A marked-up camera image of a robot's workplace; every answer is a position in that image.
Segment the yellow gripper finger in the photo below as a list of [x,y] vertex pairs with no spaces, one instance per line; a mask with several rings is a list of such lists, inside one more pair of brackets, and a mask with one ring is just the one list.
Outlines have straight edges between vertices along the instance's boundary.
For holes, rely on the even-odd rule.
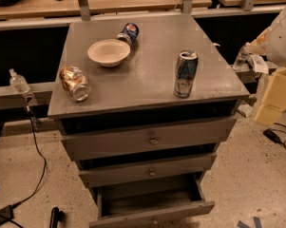
[[269,76],[269,82],[257,110],[255,122],[271,125],[286,110],[286,67],[277,69]]

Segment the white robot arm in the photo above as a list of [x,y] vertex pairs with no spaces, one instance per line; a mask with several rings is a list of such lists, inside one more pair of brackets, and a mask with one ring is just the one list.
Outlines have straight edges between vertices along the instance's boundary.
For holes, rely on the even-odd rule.
[[255,122],[271,125],[286,110],[286,7],[268,29],[265,51],[267,60],[278,69],[269,76]]

